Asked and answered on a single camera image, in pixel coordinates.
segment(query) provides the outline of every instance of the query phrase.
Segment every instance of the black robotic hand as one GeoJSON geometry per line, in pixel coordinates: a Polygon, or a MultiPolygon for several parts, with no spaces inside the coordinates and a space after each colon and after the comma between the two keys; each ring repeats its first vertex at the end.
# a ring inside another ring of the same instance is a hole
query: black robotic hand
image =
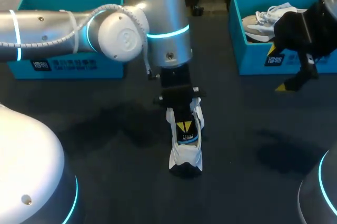
{"type": "Polygon", "coordinates": [[[277,90],[298,91],[308,80],[317,79],[315,63],[337,48],[337,21],[326,9],[323,0],[314,3],[304,13],[288,12],[274,26],[275,50],[297,51],[301,63],[296,76],[286,80],[277,90]]]}

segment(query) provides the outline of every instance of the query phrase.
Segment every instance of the silver cylinder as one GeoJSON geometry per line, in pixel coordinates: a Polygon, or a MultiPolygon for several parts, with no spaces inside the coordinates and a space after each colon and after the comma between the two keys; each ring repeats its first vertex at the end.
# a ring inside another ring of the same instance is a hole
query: silver cylinder
{"type": "Polygon", "coordinates": [[[303,180],[298,210],[303,224],[337,223],[337,146],[303,180]]]}
{"type": "MultiPolygon", "coordinates": [[[[73,13],[77,25],[89,16],[90,12],[73,13]]],[[[98,26],[110,13],[93,17],[78,32],[78,52],[101,52],[98,44],[98,26]]],[[[9,11],[0,12],[0,42],[17,43],[19,32],[21,43],[40,43],[62,38],[74,29],[69,13],[53,11],[17,11],[15,12],[18,28],[15,28],[13,16],[9,11]]],[[[65,54],[72,54],[75,37],[49,47],[22,48],[21,60],[49,58],[65,54]]],[[[18,49],[0,47],[0,61],[16,61],[18,49]]]]}
{"type": "Polygon", "coordinates": [[[150,60],[160,67],[177,67],[192,58],[184,0],[143,0],[148,20],[150,60]]]}

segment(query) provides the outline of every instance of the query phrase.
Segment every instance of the glowing blue light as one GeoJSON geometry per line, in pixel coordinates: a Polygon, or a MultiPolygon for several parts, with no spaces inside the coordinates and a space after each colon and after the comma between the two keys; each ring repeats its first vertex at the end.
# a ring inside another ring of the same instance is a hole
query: glowing blue light
{"type": "Polygon", "coordinates": [[[77,195],[78,195],[78,183],[77,183],[77,177],[75,177],[76,179],[76,195],[75,195],[75,200],[73,203],[73,207],[71,208],[70,212],[68,213],[67,218],[65,218],[65,220],[62,222],[62,224],[66,224],[67,221],[70,219],[70,216],[72,215],[74,209],[75,209],[75,205],[76,205],[76,201],[77,201],[77,195]]]}
{"type": "Polygon", "coordinates": [[[323,160],[324,160],[324,158],[325,158],[325,156],[326,156],[327,153],[325,153],[325,155],[323,156],[323,158],[322,158],[322,160],[320,162],[320,166],[318,168],[318,179],[319,179],[320,187],[321,187],[321,190],[322,190],[322,193],[323,193],[323,196],[324,196],[326,202],[328,203],[329,207],[334,212],[334,214],[337,215],[337,210],[332,205],[330,199],[328,198],[328,195],[326,195],[326,192],[325,192],[324,187],[323,187],[323,182],[322,182],[322,164],[323,164],[323,160]]]}
{"type": "MultiPolygon", "coordinates": [[[[17,18],[15,15],[15,12],[10,9],[9,12],[12,15],[13,23],[14,23],[14,29],[15,29],[15,36],[16,36],[16,43],[21,44],[21,38],[20,38],[20,31],[19,31],[19,23],[17,22],[17,18]]],[[[17,49],[17,61],[21,60],[21,48],[17,49]]]]}
{"type": "Polygon", "coordinates": [[[89,22],[88,22],[88,24],[87,24],[87,26],[86,26],[86,39],[88,40],[88,43],[89,43],[90,47],[92,48],[92,50],[94,50],[95,52],[97,52],[97,51],[96,51],[96,49],[93,47],[93,45],[91,44],[91,42],[90,42],[90,40],[89,40],[89,26],[90,26],[91,22],[94,20],[94,18],[95,18],[96,16],[100,15],[100,13],[105,12],[105,11],[106,11],[106,10],[97,12],[97,13],[96,13],[96,14],[89,20],[89,22]]]}
{"type": "Polygon", "coordinates": [[[148,38],[168,38],[168,37],[172,37],[172,36],[176,36],[179,34],[182,34],[184,32],[186,32],[188,29],[190,28],[189,25],[187,25],[187,27],[184,27],[178,31],[172,32],[172,33],[165,33],[165,34],[148,34],[147,37],[148,38]]]}

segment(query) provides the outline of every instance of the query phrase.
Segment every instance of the dark tabletop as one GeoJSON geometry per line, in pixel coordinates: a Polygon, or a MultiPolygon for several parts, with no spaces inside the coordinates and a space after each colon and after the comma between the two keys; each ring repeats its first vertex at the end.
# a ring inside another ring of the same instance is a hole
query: dark tabletop
{"type": "Polygon", "coordinates": [[[296,94],[273,90],[286,76],[238,76],[227,18],[190,19],[195,86],[205,131],[203,174],[169,173],[159,82],[141,58],[123,80],[16,81],[0,66],[0,102],[59,137],[81,185],[88,224],[299,224],[301,180],[336,141],[337,76],[296,94]]]}

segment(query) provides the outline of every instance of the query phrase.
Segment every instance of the box label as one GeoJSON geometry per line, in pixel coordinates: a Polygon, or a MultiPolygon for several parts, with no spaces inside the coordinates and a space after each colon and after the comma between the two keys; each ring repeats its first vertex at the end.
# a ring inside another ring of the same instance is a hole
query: box label
{"type": "Polygon", "coordinates": [[[51,71],[51,67],[46,59],[31,60],[31,64],[35,71],[51,71]]]}
{"type": "Polygon", "coordinates": [[[92,71],[97,70],[96,60],[52,60],[53,70],[92,71]]]}
{"type": "MultiPolygon", "coordinates": [[[[287,56],[288,59],[286,60],[286,65],[298,65],[300,66],[300,59],[298,57],[297,54],[290,54],[289,56],[287,56]]],[[[326,65],[329,62],[329,58],[328,57],[323,57],[320,60],[316,61],[316,64],[322,64],[322,65],[326,65]]]]}
{"type": "Polygon", "coordinates": [[[275,56],[267,56],[265,66],[281,66],[284,60],[284,54],[278,54],[275,56]]]}

